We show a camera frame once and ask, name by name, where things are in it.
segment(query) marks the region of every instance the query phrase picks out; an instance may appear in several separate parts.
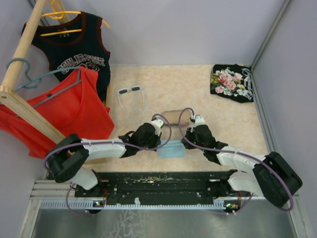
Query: floral print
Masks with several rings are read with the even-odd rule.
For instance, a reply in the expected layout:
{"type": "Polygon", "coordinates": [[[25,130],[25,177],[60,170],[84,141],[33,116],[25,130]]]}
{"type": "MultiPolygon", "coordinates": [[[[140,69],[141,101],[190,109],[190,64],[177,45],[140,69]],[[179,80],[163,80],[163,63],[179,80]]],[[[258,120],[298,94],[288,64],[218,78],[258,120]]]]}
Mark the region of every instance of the floral print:
{"type": "Polygon", "coordinates": [[[252,102],[253,92],[250,70],[247,67],[236,64],[216,64],[211,73],[211,93],[213,92],[220,96],[237,98],[233,100],[238,102],[252,102]]]}

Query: wooden table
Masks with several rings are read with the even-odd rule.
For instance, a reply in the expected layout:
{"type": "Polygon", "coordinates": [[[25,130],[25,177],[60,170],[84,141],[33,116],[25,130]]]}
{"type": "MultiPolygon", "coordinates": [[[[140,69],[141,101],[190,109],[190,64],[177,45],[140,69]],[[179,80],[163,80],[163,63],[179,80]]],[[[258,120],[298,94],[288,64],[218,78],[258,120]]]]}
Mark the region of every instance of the wooden table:
{"type": "MultiPolygon", "coordinates": [[[[107,104],[115,128],[110,138],[136,130],[155,113],[192,107],[202,115],[216,140],[256,154],[267,154],[264,136],[254,103],[240,104],[210,94],[212,65],[112,66],[107,104]],[[125,113],[119,105],[117,90],[142,85],[146,95],[143,110],[141,93],[122,96],[125,113]]],[[[168,128],[161,139],[167,139],[168,128]]],[[[176,126],[172,139],[181,139],[176,126]]],[[[209,162],[198,149],[186,150],[184,158],[162,159],[153,151],[140,151],[129,158],[105,158],[85,164],[97,172],[222,171],[229,167],[209,162]]]]}

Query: teal clothes hanger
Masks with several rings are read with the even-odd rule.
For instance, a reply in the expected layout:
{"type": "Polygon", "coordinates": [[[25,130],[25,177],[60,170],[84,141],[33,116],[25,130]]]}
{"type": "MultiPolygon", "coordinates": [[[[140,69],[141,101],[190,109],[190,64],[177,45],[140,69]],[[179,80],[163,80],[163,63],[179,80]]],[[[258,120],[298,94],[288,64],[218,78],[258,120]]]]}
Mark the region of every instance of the teal clothes hanger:
{"type": "Polygon", "coordinates": [[[81,79],[80,79],[80,73],[81,73],[81,69],[80,67],[76,66],[76,67],[67,67],[67,68],[61,68],[61,69],[57,69],[57,70],[53,70],[53,71],[50,71],[48,73],[45,73],[37,78],[34,78],[32,79],[29,75],[28,75],[28,72],[30,71],[31,69],[31,65],[30,63],[26,60],[26,59],[23,59],[23,58],[13,58],[12,60],[10,60],[8,62],[8,64],[6,65],[6,68],[9,67],[9,65],[12,63],[12,62],[15,62],[15,61],[23,61],[27,64],[27,69],[25,70],[25,73],[24,75],[27,77],[27,79],[29,80],[29,82],[27,83],[24,83],[20,86],[18,86],[17,88],[14,89],[15,92],[17,92],[18,90],[20,90],[21,88],[26,88],[26,89],[32,89],[32,88],[37,88],[41,83],[42,83],[42,78],[46,77],[46,76],[49,76],[51,74],[54,74],[54,73],[57,73],[57,72],[61,72],[61,71],[65,71],[65,70],[70,70],[70,69],[78,69],[78,75],[77,75],[77,80],[76,82],[74,82],[73,84],[69,85],[68,87],[60,90],[59,92],[49,96],[48,98],[44,99],[43,101],[39,102],[38,104],[34,105],[33,108],[36,108],[38,107],[39,105],[43,104],[44,102],[48,101],[49,99],[61,94],[62,92],[66,91],[67,89],[75,86],[76,84],[80,83],[81,82],[81,79]],[[32,84],[34,82],[38,81],[37,84],[33,85],[33,86],[28,86],[29,84],[32,84]]]}

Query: sunglasses lens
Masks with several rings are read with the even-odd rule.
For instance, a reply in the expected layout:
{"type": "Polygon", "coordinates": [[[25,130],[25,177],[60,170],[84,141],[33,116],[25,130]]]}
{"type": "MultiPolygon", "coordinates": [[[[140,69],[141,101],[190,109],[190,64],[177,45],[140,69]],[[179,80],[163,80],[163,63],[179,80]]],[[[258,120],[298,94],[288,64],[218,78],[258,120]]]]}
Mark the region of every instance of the sunglasses lens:
{"type": "Polygon", "coordinates": [[[128,90],[123,89],[123,90],[119,91],[119,94],[124,94],[124,93],[127,93],[127,92],[128,92],[128,90]]]}
{"type": "Polygon", "coordinates": [[[140,87],[131,88],[131,91],[138,91],[138,90],[140,90],[140,87]]]}

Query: sunglasses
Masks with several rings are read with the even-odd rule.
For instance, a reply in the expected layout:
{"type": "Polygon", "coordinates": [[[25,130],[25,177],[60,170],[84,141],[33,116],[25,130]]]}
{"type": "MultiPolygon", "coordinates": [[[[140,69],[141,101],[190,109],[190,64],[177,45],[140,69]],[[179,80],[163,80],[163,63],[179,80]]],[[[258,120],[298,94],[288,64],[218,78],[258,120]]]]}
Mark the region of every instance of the sunglasses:
{"type": "Polygon", "coordinates": [[[141,92],[142,93],[142,99],[143,99],[143,109],[145,108],[145,98],[144,98],[144,91],[141,85],[136,85],[133,86],[131,88],[121,88],[117,91],[117,97],[118,97],[118,101],[120,104],[120,107],[124,110],[125,113],[127,113],[127,111],[125,110],[125,107],[120,99],[120,96],[123,94],[126,94],[128,92],[141,92]]]}

